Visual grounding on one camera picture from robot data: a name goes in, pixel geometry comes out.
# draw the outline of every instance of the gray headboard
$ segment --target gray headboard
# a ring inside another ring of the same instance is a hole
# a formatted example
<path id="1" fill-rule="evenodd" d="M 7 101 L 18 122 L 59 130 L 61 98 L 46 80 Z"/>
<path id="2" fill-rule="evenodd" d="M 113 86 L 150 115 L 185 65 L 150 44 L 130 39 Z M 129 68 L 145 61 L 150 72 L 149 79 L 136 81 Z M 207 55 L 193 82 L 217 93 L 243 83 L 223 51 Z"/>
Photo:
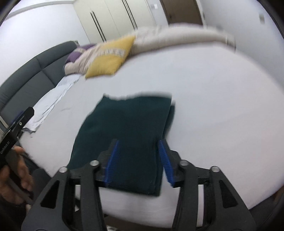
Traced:
<path id="1" fill-rule="evenodd" d="M 0 116 L 8 125 L 21 111 L 33 107 L 65 76 L 63 65 L 76 47 L 75 42 L 69 41 L 40 53 L 1 85 Z"/>

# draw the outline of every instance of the wardrobe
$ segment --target wardrobe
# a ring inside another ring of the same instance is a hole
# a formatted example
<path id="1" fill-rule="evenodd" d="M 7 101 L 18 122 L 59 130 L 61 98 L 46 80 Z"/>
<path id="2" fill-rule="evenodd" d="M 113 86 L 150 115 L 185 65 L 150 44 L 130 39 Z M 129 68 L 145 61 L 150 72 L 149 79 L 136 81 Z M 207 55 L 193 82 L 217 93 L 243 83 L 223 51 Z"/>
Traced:
<path id="1" fill-rule="evenodd" d="M 74 8 L 91 43 L 119 38 L 141 26 L 155 26 L 145 0 L 77 0 Z"/>

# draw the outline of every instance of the silver screw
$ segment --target silver screw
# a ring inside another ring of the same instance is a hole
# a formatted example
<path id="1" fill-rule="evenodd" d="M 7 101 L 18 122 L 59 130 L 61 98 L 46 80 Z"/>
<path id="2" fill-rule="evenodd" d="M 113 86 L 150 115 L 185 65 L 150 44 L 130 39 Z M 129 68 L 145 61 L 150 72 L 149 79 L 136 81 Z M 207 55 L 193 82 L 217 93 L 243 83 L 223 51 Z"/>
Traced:
<path id="1" fill-rule="evenodd" d="M 91 166 L 97 166 L 97 165 L 99 165 L 99 163 L 100 163 L 100 162 L 98 162 L 97 160 L 92 160 L 92 161 L 90 162 L 90 165 L 91 165 Z"/>
<path id="2" fill-rule="evenodd" d="M 59 169 L 59 172 L 61 172 L 61 173 L 64 173 L 64 172 L 66 172 L 67 171 L 67 168 L 66 167 L 61 167 L 60 169 Z"/>
<path id="3" fill-rule="evenodd" d="M 179 164 L 180 164 L 181 166 L 188 166 L 188 161 L 187 161 L 187 160 L 181 160 L 181 161 L 179 162 Z"/>
<path id="4" fill-rule="evenodd" d="M 219 169 L 217 166 L 212 166 L 212 167 L 211 167 L 211 170 L 212 170 L 213 172 L 220 172 L 220 169 Z"/>

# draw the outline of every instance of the dark sleeve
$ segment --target dark sleeve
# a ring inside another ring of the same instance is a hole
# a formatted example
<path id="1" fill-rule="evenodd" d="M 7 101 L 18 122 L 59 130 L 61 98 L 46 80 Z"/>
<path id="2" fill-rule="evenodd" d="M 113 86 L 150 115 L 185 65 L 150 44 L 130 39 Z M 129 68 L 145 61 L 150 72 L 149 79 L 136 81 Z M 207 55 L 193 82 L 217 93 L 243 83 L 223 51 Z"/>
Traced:
<path id="1" fill-rule="evenodd" d="M 15 205 L 0 197 L 0 230 L 21 230 L 26 216 L 26 204 Z"/>

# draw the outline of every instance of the mattress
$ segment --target mattress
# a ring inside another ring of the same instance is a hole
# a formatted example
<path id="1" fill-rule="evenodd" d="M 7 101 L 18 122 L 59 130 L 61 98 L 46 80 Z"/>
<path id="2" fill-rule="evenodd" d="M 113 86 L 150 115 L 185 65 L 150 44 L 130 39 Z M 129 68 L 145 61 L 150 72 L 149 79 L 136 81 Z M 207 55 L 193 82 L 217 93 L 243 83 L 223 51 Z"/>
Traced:
<path id="1" fill-rule="evenodd" d="M 80 78 L 21 144 L 52 176 L 68 164 L 77 132 L 103 94 L 148 92 L 170 93 L 176 103 L 170 148 L 197 167 L 219 166 L 249 209 L 283 185 L 283 91 L 254 61 L 218 43 L 140 54 L 114 76 Z M 178 193 L 165 176 L 159 197 L 100 189 L 104 213 L 158 227 L 171 226 Z"/>

